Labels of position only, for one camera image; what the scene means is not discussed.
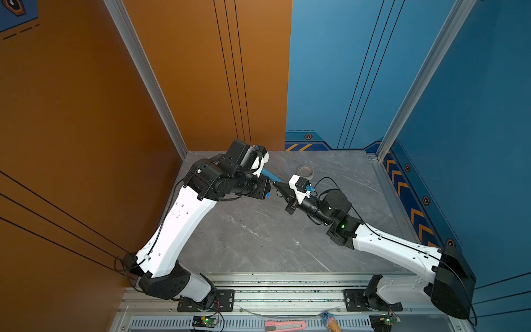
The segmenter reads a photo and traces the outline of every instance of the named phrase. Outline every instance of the pink utility knife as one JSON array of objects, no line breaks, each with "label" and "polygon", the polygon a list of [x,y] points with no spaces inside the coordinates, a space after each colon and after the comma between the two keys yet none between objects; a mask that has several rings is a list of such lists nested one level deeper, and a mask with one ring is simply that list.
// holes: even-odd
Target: pink utility knife
[{"label": "pink utility knife", "polygon": [[288,332],[288,331],[299,331],[306,328],[306,323],[301,320],[291,320],[291,321],[267,321],[265,323],[265,330],[268,331],[278,331],[278,332]]}]

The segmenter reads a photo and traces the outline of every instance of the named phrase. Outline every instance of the gray marble tabletop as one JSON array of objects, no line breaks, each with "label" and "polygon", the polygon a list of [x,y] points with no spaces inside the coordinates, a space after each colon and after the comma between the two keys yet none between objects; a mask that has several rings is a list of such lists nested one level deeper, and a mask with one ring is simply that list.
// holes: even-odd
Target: gray marble tabletop
[{"label": "gray marble tabletop", "polygon": [[[189,152],[180,180],[201,158],[220,152]],[[404,237],[384,198],[364,151],[273,151],[266,168],[288,180],[300,165],[309,165],[315,184],[330,176],[362,218],[384,232]],[[333,188],[328,179],[317,190]],[[366,252],[338,246],[326,235],[327,227],[313,224],[297,210],[291,216],[276,190],[265,200],[248,197],[219,202],[203,218],[179,256],[196,272],[348,272],[389,273],[407,270]]]}]

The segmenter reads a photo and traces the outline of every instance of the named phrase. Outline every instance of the blue panel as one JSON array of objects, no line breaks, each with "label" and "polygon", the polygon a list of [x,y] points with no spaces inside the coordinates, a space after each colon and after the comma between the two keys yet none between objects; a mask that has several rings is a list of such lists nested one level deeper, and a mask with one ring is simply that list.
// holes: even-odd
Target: blue panel
[{"label": "blue panel", "polygon": [[[530,16],[528,0],[476,2],[398,138],[459,237],[478,286],[531,270]],[[475,301],[526,290],[528,279],[519,278],[481,288]],[[529,298],[477,311],[529,307],[523,302]],[[510,330],[503,324],[523,316],[529,312],[480,319],[481,331]]]},{"label": "blue panel", "polygon": [[22,1],[26,14],[16,16],[0,2],[0,32],[16,27],[39,17],[37,13],[37,0]]},{"label": "blue panel", "polygon": [[403,3],[293,1],[287,131],[318,132],[334,149],[385,134],[454,0],[408,0],[400,11]]}]

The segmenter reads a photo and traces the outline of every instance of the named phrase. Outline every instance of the blue object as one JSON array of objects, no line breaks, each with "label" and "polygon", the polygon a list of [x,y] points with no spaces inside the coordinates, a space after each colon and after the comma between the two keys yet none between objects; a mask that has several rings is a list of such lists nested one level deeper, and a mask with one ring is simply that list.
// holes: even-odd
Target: blue object
[{"label": "blue object", "polygon": [[277,177],[275,174],[271,173],[265,168],[262,169],[262,174],[267,176],[268,178],[270,178],[271,180],[275,182],[282,182],[282,180],[279,177]]}]

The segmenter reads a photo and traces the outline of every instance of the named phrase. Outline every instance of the orange wall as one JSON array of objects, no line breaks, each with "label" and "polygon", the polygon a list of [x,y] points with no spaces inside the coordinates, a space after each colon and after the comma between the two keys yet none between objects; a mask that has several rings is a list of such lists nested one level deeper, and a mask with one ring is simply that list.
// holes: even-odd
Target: orange wall
[{"label": "orange wall", "polygon": [[124,3],[189,150],[284,150],[291,1]]},{"label": "orange wall", "polygon": [[[156,228],[181,160],[103,1],[38,5],[38,19],[0,34],[0,170],[136,251]],[[1,174],[0,192],[123,255]],[[0,216],[113,264],[2,197]],[[0,243],[0,330],[107,331],[122,276],[2,220]]]}]

